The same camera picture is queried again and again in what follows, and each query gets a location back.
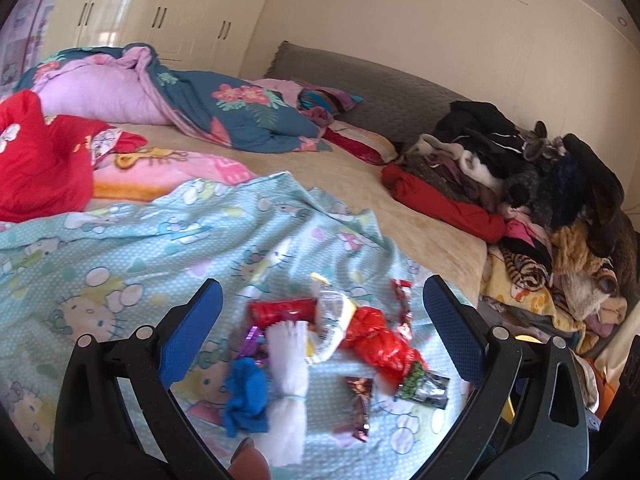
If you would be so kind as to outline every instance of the blue cloth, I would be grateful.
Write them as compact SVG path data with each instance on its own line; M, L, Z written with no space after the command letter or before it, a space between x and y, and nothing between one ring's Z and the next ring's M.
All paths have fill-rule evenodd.
M140 46L151 53L141 75L143 89L148 94L155 91L164 99L179 122L188 126L189 131L184 131L188 135L195 134L246 152L331 151L331 147L319 139L320 128L285 104L281 95L216 72L169 70L160 63L154 48L146 43L131 43L124 48L61 50L25 72L15 91L31 89L40 76L38 70L45 65L55 63L55 70L60 70L71 61L96 54L120 59L128 50Z
M233 438L238 430L267 433L267 378L250 357L231 362L225 386L231 394L223 417L226 436Z

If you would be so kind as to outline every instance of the gray headboard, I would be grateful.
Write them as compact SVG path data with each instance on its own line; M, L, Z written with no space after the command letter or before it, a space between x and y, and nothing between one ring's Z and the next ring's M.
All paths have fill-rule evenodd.
M452 101L465 97L415 75L356 57L306 48L283 41L265 77L302 79L339 88L364 99L339 117L405 147L420 134L431 133L449 112Z

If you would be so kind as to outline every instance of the hello kitty blanket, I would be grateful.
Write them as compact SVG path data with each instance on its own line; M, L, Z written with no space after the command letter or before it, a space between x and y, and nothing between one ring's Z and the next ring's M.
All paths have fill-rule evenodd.
M148 205L2 224L0 264L0 400L49 466L56 404L76 338L123 338L157 324L207 277L222 284L224 307L172 391L223 464L244 437L226 438L219 423L222 383L244 337L237 327L248 301L308 297L312 272L358 304L382 309L390 325L399 318L390 279L412 280L414 344L431 369L451 377L450 399L446 410L394 400L373 368L338 351L310 369L303 464L274 469L275 479L410 478L462 409L460 378L421 305L418 285L431 273L380 234L371 211L350 212L322 190L306 191L289 173L237 187L192 180ZM353 396L344 376L374 378L366 444L351 436ZM124 396L135 406L132 391ZM159 455L140 411L131 418L145 449Z

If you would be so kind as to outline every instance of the wardrobe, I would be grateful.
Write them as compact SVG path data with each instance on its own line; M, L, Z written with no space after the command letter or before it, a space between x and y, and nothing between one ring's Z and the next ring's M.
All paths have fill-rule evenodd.
M149 43L175 70L237 76L265 0L57 0L44 56Z

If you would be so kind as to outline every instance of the blue gripper pad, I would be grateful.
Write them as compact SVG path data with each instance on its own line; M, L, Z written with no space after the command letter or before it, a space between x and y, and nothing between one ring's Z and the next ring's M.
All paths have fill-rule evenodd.
M222 300L222 287L212 279L191 298L191 308L160 351L158 375L165 389L184 379L222 311Z
M458 301L440 276L424 283L422 300L460 377L479 388L484 381L488 325L472 306Z

